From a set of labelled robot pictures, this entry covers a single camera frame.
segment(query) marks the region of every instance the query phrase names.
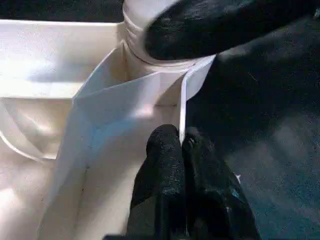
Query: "black cloth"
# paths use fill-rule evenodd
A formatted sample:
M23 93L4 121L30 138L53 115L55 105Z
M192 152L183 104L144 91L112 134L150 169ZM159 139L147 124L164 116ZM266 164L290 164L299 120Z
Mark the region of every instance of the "black cloth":
M0 19L117 23L124 19L123 2L124 0L1 0Z
M181 148L177 129L162 125L146 153L134 182L128 235L260 239L236 176L207 136L189 128Z
M274 9L243 15L259 4ZM263 239L320 238L317 7L314 0L182 0L146 38L146 49L159 59L194 58L307 15L221 52L187 103L186 125L207 133L219 157L240 175ZM258 25L267 27L252 32Z

